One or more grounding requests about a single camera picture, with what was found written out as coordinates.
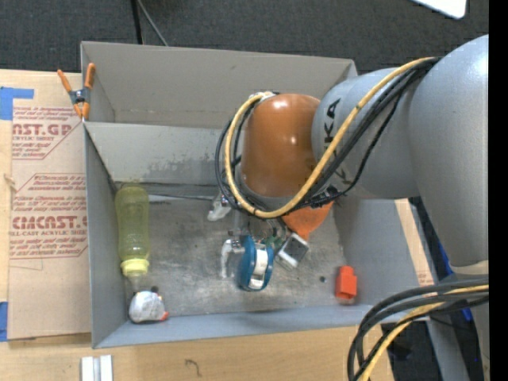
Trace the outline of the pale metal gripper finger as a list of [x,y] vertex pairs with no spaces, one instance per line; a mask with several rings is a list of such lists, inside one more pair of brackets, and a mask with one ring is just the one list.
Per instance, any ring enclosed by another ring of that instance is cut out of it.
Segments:
[[236,275],[243,254],[244,247],[239,240],[228,239],[224,242],[220,257],[220,273],[223,279],[233,278]]

